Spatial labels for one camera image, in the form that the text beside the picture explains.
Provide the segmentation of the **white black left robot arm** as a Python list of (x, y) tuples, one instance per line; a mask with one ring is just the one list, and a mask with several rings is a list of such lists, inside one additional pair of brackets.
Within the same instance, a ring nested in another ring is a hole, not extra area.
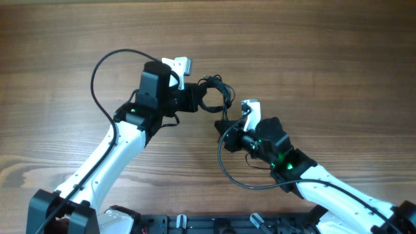
[(138, 233), (140, 214), (112, 206), (98, 211), (124, 168), (140, 154), (165, 117), (196, 112), (203, 92), (185, 83), (191, 74), (187, 57), (145, 63), (140, 86), (110, 118), (106, 137), (84, 164), (53, 192), (31, 198), (27, 233)]

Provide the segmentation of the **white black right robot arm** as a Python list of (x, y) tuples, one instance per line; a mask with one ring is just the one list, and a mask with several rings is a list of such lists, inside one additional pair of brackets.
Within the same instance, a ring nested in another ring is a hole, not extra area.
[(316, 204), (305, 227), (319, 233), (414, 233), (415, 204), (373, 198), (331, 175), (291, 144), (277, 117), (252, 122), (218, 120), (220, 150), (246, 151), (267, 163), (275, 188)]

